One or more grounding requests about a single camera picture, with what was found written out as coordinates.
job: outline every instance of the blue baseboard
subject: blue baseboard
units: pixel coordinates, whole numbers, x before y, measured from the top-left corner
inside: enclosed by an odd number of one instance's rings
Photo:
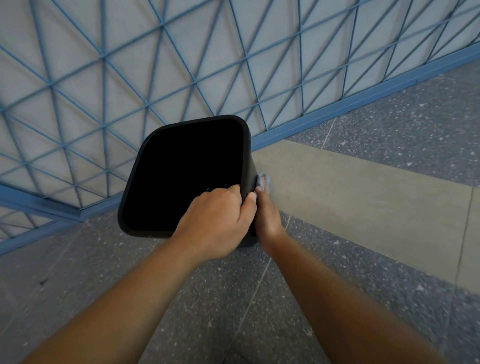
[[[438,76],[448,70],[480,59],[480,43],[459,50],[448,56],[432,61],[424,66],[406,72],[380,85],[361,91],[335,104],[326,106],[311,114],[280,125],[266,133],[252,138],[252,151],[276,143],[312,126],[331,120],[361,106]],[[0,243],[0,255],[33,243],[62,229],[86,221],[96,215],[117,208],[122,194],[113,196],[84,210],[77,210],[54,201],[49,201],[12,187],[0,185],[0,205],[18,211],[32,213],[58,220],[44,227],[26,232],[16,238]]]

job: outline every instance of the blue rag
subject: blue rag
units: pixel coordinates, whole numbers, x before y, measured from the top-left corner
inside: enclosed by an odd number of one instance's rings
[[[265,177],[265,185],[263,183],[262,177]],[[266,173],[259,173],[257,177],[257,187],[260,187],[263,192],[270,193],[270,188],[268,187],[270,184],[270,177]]]

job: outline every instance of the beige floor tile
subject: beige floor tile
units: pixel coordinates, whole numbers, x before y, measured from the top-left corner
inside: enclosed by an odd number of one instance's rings
[[[480,189],[473,192],[472,206],[468,217],[463,245],[458,285],[480,293]]]
[[[281,210],[455,281],[471,188],[285,140],[253,159]]]

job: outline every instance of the person's right arm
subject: person's right arm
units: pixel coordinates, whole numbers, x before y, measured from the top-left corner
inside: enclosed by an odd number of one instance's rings
[[[332,363],[446,363],[418,333],[291,239],[268,194],[256,192],[261,246],[279,267]]]

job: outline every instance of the triangular grid pattern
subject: triangular grid pattern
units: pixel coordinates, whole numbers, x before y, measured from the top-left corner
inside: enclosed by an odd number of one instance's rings
[[[20,0],[0,32],[0,183],[85,208],[123,191],[158,127],[268,132],[478,42],[480,4]],[[45,223],[0,210],[0,240]]]

